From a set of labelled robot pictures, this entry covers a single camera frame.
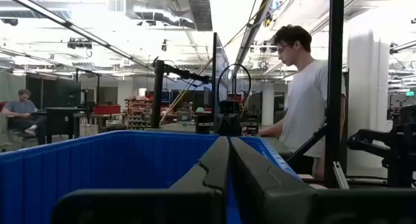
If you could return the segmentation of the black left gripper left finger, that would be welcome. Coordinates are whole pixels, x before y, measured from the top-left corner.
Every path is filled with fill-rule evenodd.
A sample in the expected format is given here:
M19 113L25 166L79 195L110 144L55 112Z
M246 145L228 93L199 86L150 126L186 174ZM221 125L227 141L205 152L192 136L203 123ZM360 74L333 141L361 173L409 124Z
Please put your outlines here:
M229 142L217 138L206 153L165 189L87 189L64 196L52 223L225 223Z

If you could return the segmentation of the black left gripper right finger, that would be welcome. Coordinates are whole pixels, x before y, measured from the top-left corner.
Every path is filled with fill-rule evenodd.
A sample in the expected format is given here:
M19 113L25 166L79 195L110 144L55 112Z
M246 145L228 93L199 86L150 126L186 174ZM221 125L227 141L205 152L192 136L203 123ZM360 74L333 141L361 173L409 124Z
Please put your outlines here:
M414 223L415 190L316 189L232 137L236 189L249 223Z

